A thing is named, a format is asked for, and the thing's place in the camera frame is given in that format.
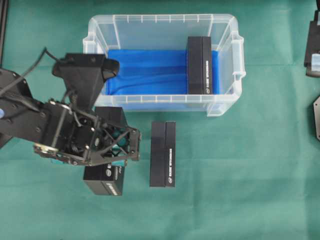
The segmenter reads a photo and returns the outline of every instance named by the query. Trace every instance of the black rectangular box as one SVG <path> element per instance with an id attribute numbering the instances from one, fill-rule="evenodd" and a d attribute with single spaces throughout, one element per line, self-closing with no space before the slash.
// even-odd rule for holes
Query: black rectangular box
<path id="1" fill-rule="evenodd" d="M 125 167 L 103 164 L 86 166 L 83 180 L 96 195 L 121 196 L 124 185 Z"/>
<path id="2" fill-rule="evenodd" d="M 187 82 L 188 94 L 213 93 L 211 37 L 188 37 Z"/>
<path id="3" fill-rule="evenodd" d="M 153 122 L 151 127 L 150 187 L 176 183 L 176 123 Z"/>

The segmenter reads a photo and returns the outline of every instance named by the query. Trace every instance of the black cable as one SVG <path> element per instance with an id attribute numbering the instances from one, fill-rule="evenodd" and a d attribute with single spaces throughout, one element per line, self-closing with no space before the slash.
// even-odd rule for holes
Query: black cable
<path id="1" fill-rule="evenodd" d="M 75 93 L 75 91 L 76 91 L 75 89 L 70 89 L 70 90 L 67 89 L 61 99 L 61 103 L 64 104 L 66 101 L 66 98 L 69 97 L 71 94 Z"/>
<path id="2" fill-rule="evenodd" d="M 17 85 L 18 83 L 20 83 L 23 79 L 25 79 L 25 76 L 28 75 L 29 73 L 31 73 L 35 67 L 40 63 L 41 59 L 43 58 L 43 56 L 47 54 L 50 58 L 54 59 L 57 62 L 62 62 L 61 60 L 57 59 L 55 56 L 53 56 L 50 52 L 48 52 L 47 48 L 45 47 L 40 56 L 37 58 L 37 60 L 31 65 L 31 67 L 29 67 L 20 77 L 18 77 L 16 80 L 14 80 L 13 82 L 11 82 L 10 84 L 8 84 L 7 86 L 5 86 L 4 88 L 2 88 L 0 90 L 0 97 L 2 97 L 2 95 L 8 91 L 9 89 L 11 89 L 13 86 Z"/>

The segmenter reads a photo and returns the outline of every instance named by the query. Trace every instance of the blue cloth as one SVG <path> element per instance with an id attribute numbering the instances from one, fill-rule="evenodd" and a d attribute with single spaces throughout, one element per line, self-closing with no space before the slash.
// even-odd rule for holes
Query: blue cloth
<path id="1" fill-rule="evenodd" d="M 110 50 L 120 63 L 116 77 L 107 81 L 107 95 L 187 94 L 185 50 Z M 218 52 L 212 51 L 213 92 L 219 93 Z"/>

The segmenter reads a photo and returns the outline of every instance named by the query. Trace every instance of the plastic storage bin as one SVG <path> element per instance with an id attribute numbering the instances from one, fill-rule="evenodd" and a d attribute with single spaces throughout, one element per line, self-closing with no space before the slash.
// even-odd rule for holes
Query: plastic storage bin
<path id="1" fill-rule="evenodd" d="M 89 21 L 83 52 L 108 56 L 109 50 L 185 50 L 188 36 L 210 36 L 218 51 L 219 93 L 213 95 L 105 95 L 96 106 L 126 111 L 205 111 L 221 116 L 241 96 L 246 75 L 244 38 L 229 14 L 97 15 Z"/>

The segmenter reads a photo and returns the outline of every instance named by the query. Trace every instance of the table surface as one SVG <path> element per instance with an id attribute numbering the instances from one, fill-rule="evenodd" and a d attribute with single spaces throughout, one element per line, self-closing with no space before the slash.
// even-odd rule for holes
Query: table surface
<path id="1" fill-rule="evenodd" d="M 44 46 L 82 52 L 100 14 L 232 14 L 244 37 L 243 92 L 225 115 L 127 113 L 141 159 L 122 197 L 96 196 L 83 168 L 52 164 L 13 139 L 0 154 L 1 239 L 319 239 L 320 80 L 303 66 L 314 0 L 11 0 L 3 67 L 22 73 Z M 33 96 L 60 99 L 46 57 L 28 77 Z M 152 121 L 176 121 L 176 187 L 149 188 Z"/>

